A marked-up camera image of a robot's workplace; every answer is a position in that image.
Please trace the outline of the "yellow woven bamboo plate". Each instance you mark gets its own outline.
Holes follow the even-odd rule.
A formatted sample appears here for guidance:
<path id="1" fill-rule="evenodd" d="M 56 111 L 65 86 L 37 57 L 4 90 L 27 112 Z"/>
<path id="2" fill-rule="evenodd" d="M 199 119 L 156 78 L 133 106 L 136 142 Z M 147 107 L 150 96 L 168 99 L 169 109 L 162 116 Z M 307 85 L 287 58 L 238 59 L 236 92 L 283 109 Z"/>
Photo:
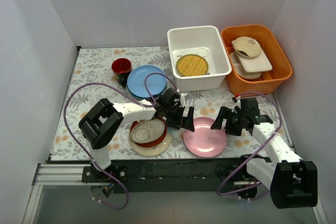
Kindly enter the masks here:
<path id="1" fill-rule="evenodd" d="M 209 65 L 205 58 L 188 54 L 177 60 L 176 70 L 182 77 L 203 76 L 208 74 Z"/>

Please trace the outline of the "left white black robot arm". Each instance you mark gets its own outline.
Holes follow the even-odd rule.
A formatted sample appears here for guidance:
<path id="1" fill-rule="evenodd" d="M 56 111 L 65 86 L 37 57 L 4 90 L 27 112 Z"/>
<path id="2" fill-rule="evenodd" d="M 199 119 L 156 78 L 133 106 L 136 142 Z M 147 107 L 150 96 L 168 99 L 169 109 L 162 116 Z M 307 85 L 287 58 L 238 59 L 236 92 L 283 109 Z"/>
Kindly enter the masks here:
<path id="1" fill-rule="evenodd" d="M 112 175 L 108 144 L 120 126 L 133 123 L 131 141 L 140 147 L 160 144 L 168 128 L 195 131 L 194 107 L 184 114 L 184 97 L 172 88 L 154 100 L 144 99 L 131 103 L 112 103 L 104 98 L 80 120 L 78 126 L 89 145 L 93 175 L 106 182 Z"/>

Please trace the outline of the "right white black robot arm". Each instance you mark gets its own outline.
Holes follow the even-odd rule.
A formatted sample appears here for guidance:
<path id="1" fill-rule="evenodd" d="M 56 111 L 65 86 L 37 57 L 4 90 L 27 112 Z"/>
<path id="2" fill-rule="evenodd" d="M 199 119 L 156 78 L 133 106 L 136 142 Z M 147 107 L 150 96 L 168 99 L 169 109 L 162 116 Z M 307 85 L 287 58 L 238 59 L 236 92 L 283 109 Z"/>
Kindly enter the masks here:
<path id="1" fill-rule="evenodd" d="M 260 112 L 256 98 L 236 98 L 235 107 L 221 107 L 212 130 L 221 127 L 229 135 L 240 136 L 246 130 L 256 139 L 260 148 L 243 156 L 241 164 L 221 183 L 216 193 L 238 173 L 242 180 L 253 177 L 270 192 L 278 209 L 315 207 L 318 203 L 318 170 L 314 162 L 297 155 L 278 133 L 272 119 Z"/>

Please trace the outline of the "pink plate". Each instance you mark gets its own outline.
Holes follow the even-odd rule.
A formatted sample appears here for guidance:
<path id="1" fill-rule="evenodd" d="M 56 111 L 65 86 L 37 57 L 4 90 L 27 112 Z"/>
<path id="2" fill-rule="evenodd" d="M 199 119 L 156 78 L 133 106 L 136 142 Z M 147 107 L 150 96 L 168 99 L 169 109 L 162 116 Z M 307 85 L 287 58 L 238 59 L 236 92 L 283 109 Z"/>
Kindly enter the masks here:
<path id="1" fill-rule="evenodd" d="M 185 130 L 183 140 L 187 149 L 199 157 L 210 158 L 219 155 L 225 148 L 227 136 L 224 130 L 211 130 L 214 119 L 198 117 L 194 119 L 195 131 Z"/>

